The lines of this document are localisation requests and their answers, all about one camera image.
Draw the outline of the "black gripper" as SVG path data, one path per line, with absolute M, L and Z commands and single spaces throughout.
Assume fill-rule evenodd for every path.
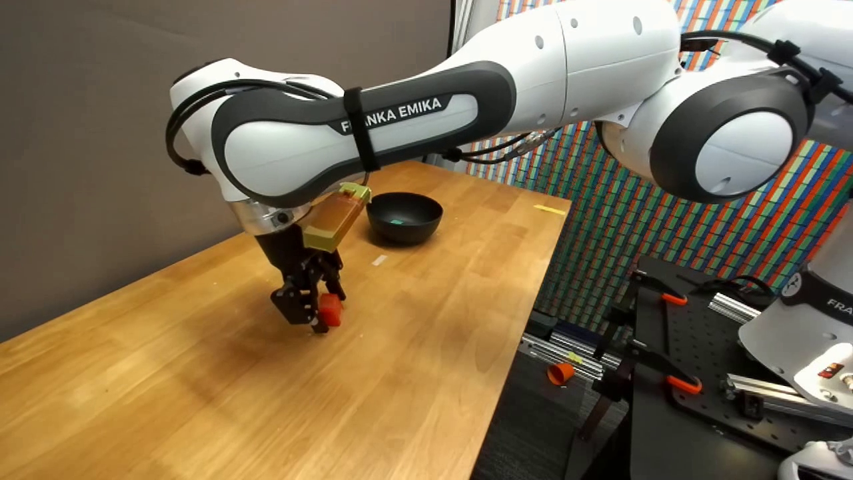
M 317 315 L 317 299 L 332 292 L 347 299 L 340 284 L 340 255 L 332 250 L 311 250 L 303 244 L 301 227 L 260 235 L 260 250 L 269 263 L 281 274 L 281 284 L 272 292 L 272 303 L 287 323 L 309 323 L 311 332 L 327 332 L 321 315 Z

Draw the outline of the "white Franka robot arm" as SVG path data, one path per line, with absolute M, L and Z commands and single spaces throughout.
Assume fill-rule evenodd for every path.
M 735 31 L 685 31 L 668 0 L 556 0 L 384 84 L 208 62 L 173 80 L 165 138 L 189 144 L 167 158 L 211 175 L 281 271 L 281 316 L 327 331 L 340 258 L 313 252 L 297 222 L 352 175 L 591 120 L 664 192 L 735 200 L 804 138 L 845 148 L 849 84 L 853 0 L 779 0 Z

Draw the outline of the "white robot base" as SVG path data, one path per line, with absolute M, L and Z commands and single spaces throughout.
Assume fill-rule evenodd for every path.
M 801 398 L 853 414 L 853 204 L 739 340 Z

